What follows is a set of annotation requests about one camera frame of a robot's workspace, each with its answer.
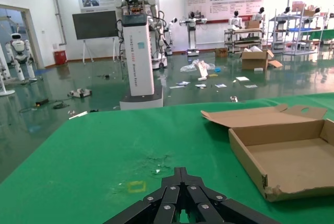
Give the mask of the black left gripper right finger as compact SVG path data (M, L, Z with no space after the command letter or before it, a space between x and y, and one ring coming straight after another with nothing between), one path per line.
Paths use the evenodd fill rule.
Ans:
M182 168L182 184L189 201L196 206L200 222L205 223L278 223L276 220L204 185L202 178Z

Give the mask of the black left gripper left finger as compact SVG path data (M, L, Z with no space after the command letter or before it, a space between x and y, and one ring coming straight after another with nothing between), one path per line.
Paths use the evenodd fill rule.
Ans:
M181 168L162 179L161 187L127 207L105 223L176 223L180 218L177 210L181 191Z

